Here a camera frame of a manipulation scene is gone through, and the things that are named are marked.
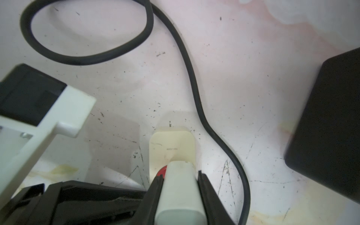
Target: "dirty surface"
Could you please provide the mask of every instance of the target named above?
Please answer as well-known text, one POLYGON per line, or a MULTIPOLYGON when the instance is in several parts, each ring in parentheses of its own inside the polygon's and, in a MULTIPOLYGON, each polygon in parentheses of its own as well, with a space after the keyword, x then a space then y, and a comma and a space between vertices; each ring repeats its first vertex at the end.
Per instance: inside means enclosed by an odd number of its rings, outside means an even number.
MULTIPOLYGON (((248 224, 351 224, 341 221, 359 218, 359 205, 314 187, 283 160, 318 68, 349 46, 331 32, 319 33, 321 27, 309 21, 281 22, 268 2, 156 4, 186 44, 209 123, 244 165, 252 192, 248 224)), ((97 103, 76 139, 55 137, 22 187, 79 180, 147 189, 152 133, 160 126, 185 126, 195 136, 196 169, 207 174, 231 218, 238 220, 240 178, 199 122, 186 68, 164 25, 156 19, 146 42, 114 60, 66 66, 45 59, 23 40, 18 21, 26 4, 0 3, 0 19, 6 21, 0 25, 0 79, 16 64, 26 63, 96 97, 97 103), (52 174, 58 165, 68 167, 52 174)), ((38 13, 32 27, 51 50, 80 56, 129 41, 145 20, 144 9, 132 1, 60 1, 38 13)))

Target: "yellow stain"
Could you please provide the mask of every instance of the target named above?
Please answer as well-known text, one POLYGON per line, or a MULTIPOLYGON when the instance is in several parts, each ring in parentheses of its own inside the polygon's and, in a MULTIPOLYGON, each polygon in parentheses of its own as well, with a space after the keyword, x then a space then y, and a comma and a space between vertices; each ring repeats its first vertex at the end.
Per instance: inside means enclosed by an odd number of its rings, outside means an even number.
POLYGON ((76 173, 79 168, 72 167, 68 164, 62 164, 55 167, 50 172, 42 172, 42 171, 30 171, 28 174, 29 177, 40 176, 47 180, 50 180, 53 183, 65 181, 65 179, 74 173, 76 173))
POLYGON ((297 122, 295 121, 283 121, 279 124, 279 129, 289 135, 294 135, 297 122))
POLYGON ((266 215, 251 211, 250 225, 334 225, 348 200, 338 193, 309 180, 304 195, 287 213, 266 215))

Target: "white surface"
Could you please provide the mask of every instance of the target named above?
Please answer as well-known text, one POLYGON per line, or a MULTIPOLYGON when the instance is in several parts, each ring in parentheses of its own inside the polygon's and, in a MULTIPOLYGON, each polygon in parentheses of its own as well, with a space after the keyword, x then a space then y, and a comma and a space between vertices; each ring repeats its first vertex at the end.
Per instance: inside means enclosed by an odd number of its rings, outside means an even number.
POLYGON ((31 168, 38 161, 55 135, 76 138, 96 100, 67 86, 38 126, 0 116, 0 208, 11 198, 31 168), (29 140, 19 140, 21 133, 31 134, 29 140))
POLYGON ((191 162, 172 161, 166 167, 156 225, 206 225, 207 219, 191 162))
MULTIPOLYGON (((192 130, 196 167, 238 220, 240 179, 199 122, 184 63, 164 25, 155 18, 149 39, 122 57, 67 66, 42 57, 24 41, 19 15, 29 2, 0 3, 0 78, 27 63, 91 94, 97 103, 78 138, 58 135, 21 187, 79 180, 148 188, 149 139, 154 128, 171 121, 192 130)), ((344 52, 344 42, 330 44, 326 37, 332 33, 319 35, 321 27, 306 22, 283 24, 260 0, 153 3, 169 15, 186 43, 209 123, 244 164, 252 194, 248 224, 357 224, 360 205, 293 172, 283 161, 320 65, 344 52)), ((314 13, 326 11, 317 7, 314 13)), ((359 6, 352 8, 360 12, 359 6)), ((332 19, 348 21, 341 12, 332 19)), ((130 0, 70 0, 42 10, 33 29, 56 52, 89 55, 125 43, 145 20, 144 8, 130 0)), ((360 21, 351 22, 360 27, 360 21)))
POLYGON ((159 127, 149 142, 149 181, 171 161, 188 161, 196 165, 195 139, 184 127, 159 127))

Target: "scratch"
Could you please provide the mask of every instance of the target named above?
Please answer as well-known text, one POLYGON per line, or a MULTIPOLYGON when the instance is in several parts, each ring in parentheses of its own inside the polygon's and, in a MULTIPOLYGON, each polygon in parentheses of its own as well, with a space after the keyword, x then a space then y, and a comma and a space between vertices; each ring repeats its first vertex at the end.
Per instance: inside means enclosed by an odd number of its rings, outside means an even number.
POLYGON ((283 222, 284 222, 286 216, 288 215, 289 210, 290 210, 290 208, 288 208, 288 210, 286 211, 285 216, 284 216, 284 218, 283 218, 283 222))
POLYGON ((226 170, 227 170, 227 174, 229 176, 229 183, 230 183, 230 188, 231 188, 231 194, 233 195, 233 201, 234 201, 234 207, 236 206, 235 205, 235 198, 234 198, 234 192, 233 192, 233 185, 231 184, 231 179, 230 179, 230 170, 229 170, 229 163, 228 161, 226 161, 226 170))
POLYGON ((129 177, 132 175, 132 173, 136 170, 136 168, 139 168, 139 166, 136 166, 135 169, 129 174, 129 177))
MULTIPOLYGON (((261 128, 262 128, 263 126, 265 126, 265 124, 267 124, 267 122, 264 123, 264 124, 261 126, 261 128)), ((261 128, 260 128, 257 132, 259 132, 259 131, 261 130, 261 128)))
POLYGON ((136 170, 136 168, 139 168, 139 166, 136 166, 135 169, 129 174, 129 176, 128 176, 124 181, 122 181, 121 183, 117 184, 117 185, 115 186, 115 188, 116 188, 117 186, 119 186, 120 184, 124 183, 124 182, 132 175, 132 173, 136 170))
POLYGON ((141 153, 141 148, 140 148, 140 145, 139 145, 139 149, 140 149, 141 161, 142 161, 142 162, 143 162, 143 164, 144 164, 143 154, 141 153))
POLYGON ((297 181, 304 181, 304 180, 292 180, 292 181, 288 181, 288 182, 269 182, 269 181, 261 181, 261 180, 249 180, 249 182, 261 182, 261 183, 268 183, 268 184, 288 184, 288 183, 293 183, 293 182, 297 182, 297 181))
POLYGON ((119 137, 119 138, 122 138, 122 139, 124 139, 124 140, 131 141, 131 142, 133 142, 133 143, 137 143, 136 141, 132 141, 132 140, 129 140, 129 139, 126 139, 126 138, 120 137, 119 135, 116 135, 116 136, 117 136, 117 137, 119 137))
POLYGON ((224 171, 225 171, 225 166, 226 166, 226 163, 227 163, 227 162, 228 162, 228 160, 225 161, 224 167, 223 167, 223 169, 222 169, 222 176, 221 176, 221 181, 220 181, 220 187, 219 187, 219 191, 217 192, 217 195, 219 195, 219 193, 220 193, 222 178, 224 177, 224 171))
POLYGON ((247 157, 249 157, 249 154, 250 154, 250 151, 251 151, 251 148, 252 148, 253 145, 254 145, 254 143, 251 144, 251 147, 250 147, 250 149, 249 149, 249 152, 248 152, 245 160, 247 160, 247 157))
POLYGON ((158 145, 161 145, 161 146, 162 146, 162 144, 160 144, 160 143, 153 143, 153 142, 151 142, 151 144, 158 144, 158 145))
POLYGON ((140 171, 140 168, 138 169, 139 173, 140 173, 140 178, 141 178, 141 184, 144 186, 144 188, 146 189, 145 187, 145 184, 144 184, 144 181, 143 181, 143 177, 141 176, 141 171, 140 171))

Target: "power cord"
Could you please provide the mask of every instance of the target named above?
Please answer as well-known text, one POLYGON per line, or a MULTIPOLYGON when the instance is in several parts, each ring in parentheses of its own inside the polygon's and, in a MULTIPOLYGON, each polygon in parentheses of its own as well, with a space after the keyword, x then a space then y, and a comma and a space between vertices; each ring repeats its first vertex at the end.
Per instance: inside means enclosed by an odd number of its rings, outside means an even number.
POLYGON ((186 51, 185 45, 179 35, 179 33, 176 31, 175 27, 171 23, 171 21, 167 18, 167 16, 154 4, 150 3, 150 0, 133 0, 141 5, 143 5, 146 9, 146 15, 147 15, 147 22, 144 30, 136 36, 131 41, 116 47, 114 49, 95 54, 95 55, 89 55, 89 56, 82 56, 82 57, 75 57, 75 56, 67 56, 67 55, 61 55, 58 53, 55 53, 47 48, 45 48, 42 44, 40 44, 34 37, 32 30, 31 30, 31 22, 35 14, 40 11, 43 7, 54 3, 59 0, 35 0, 30 5, 26 7, 24 12, 21 15, 20 18, 20 28, 21 32, 25 38, 25 40, 29 43, 29 45, 36 50, 41 55, 45 56, 48 59, 51 59, 53 61, 68 64, 68 65, 76 65, 76 66, 84 66, 84 65, 92 65, 97 64, 101 62, 105 62, 111 59, 114 59, 116 57, 119 57, 134 48, 138 47, 141 43, 143 43, 148 36, 150 35, 153 25, 154 25, 154 17, 153 13, 165 24, 165 26, 168 28, 172 36, 174 37, 177 46, 179 47, 180 53, 183 57, 186 69, 189 74, 191 89, 193 91, 194 101, 197 113, 199 115, 201 124, 204 126, 205 130, 208 132, 208 134, 213 138, 213 140, 224 150, 224 152, 229 156, 231 161, 233 162, 235 168, 237 169, 244 189, 244 204, 241 211, 241 216, 239 219, 239 225, 245 225, 249 216, 250 211, 250 186, 249 181, 246 177, 246 173, 244 171, 244 168, 242 167, 241 163, 237 159, 236 155, 233 153, 233 151, 225 144, 225 142, 215 133, 215 131, 211 128, 210 124, 207 122, 204 110, 202 108, 201 100, 200 100, 200 94, 198 85, 196 82, 196 77, 194 73, 193 66, 191 64, 188 52, 186 51))

